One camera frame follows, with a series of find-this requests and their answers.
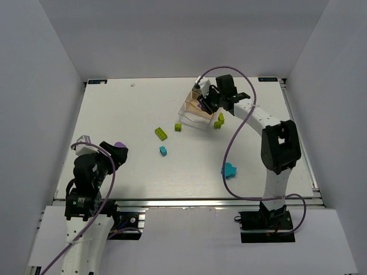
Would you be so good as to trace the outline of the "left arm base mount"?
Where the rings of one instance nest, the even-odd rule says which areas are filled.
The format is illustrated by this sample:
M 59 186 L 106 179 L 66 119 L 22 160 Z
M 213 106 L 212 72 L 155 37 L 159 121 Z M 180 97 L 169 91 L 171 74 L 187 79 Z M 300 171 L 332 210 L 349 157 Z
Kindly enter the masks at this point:
M 138 241 L 140 240 L 144 224 L 146 209 L 135 206 L 126 206 L 116 202 L 114 225 L 108 235 L 108 240 Z

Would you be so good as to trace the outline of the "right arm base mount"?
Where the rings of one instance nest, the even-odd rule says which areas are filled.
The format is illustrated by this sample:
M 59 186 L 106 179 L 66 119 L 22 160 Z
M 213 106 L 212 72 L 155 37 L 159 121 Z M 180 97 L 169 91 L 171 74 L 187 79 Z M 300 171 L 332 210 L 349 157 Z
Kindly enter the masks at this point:
M 234 221 L 240 224 L 241 243 L 294 243 L 293 223 L 289 211 L 266 225 L 258 211 L 239 212 Z

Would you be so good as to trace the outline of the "round teal lego piece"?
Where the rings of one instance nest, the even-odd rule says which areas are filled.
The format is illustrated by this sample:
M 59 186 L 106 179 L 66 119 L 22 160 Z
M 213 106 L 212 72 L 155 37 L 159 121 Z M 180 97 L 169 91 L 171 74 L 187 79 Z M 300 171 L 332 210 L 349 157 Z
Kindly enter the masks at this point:
M 221 174 L 224 174 L 225 179 L 234 178 L 237 174 L 237 168 L 231 163 L 226 162 L 221 168 Z

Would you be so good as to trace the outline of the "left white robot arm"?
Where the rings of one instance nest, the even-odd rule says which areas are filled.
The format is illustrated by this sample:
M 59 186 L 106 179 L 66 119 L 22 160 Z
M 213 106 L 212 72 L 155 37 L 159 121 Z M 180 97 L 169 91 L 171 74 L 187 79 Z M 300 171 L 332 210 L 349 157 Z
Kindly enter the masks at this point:
M 61 274 L 98 274 L 108 234 L 119 224 L 115 202 L 103 201 L 100 188 L 108 175 L 126 162 L 121 142 L 99 148 L 80 142 L 74 147 L 73 179 L 66 188 L 66 248 Z

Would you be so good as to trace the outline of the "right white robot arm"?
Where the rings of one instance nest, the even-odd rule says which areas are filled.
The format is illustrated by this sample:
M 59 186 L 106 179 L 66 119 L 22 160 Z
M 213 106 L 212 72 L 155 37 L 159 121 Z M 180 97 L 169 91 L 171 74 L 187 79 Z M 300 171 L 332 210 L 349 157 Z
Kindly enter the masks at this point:
M 280 120 L 255 104 L 255 98 L 237 91 L 229 74 L 216 78 L 216 85 L 198 77 L 194 88 L 199 91 L 202 111 L 213 114 L 219 108 L 247 123 L 261 137 L 260 157 L 266 168 L 266 185 L 260 201 L 260 214 L 272 220 L 286 211 L 288 179 L 301 157 L 299 136 L 292 120 Z

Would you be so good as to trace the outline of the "small teal lego brick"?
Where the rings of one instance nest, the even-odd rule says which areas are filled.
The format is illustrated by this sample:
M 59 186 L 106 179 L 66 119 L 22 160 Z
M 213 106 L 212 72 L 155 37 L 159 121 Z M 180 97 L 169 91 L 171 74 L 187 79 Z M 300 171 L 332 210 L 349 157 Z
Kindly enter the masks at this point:
M 159 151 L 161 153 L 162 156 L 166 156 L 167 155 L 167 149 L 164 146 L 161 146 L 159 148 Z

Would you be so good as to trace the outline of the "purple curved lego piece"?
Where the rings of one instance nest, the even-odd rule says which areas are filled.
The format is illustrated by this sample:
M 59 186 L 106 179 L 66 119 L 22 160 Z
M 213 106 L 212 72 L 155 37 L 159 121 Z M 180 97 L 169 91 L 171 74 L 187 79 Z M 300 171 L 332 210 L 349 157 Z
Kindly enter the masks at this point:
M 126 148 L 126 145 L 125 145 L 125 144 L 123 144 L 122 142 L 116 142 L 116 143 L 114 144 L 114 147 L 118 147 L 118 148 Z

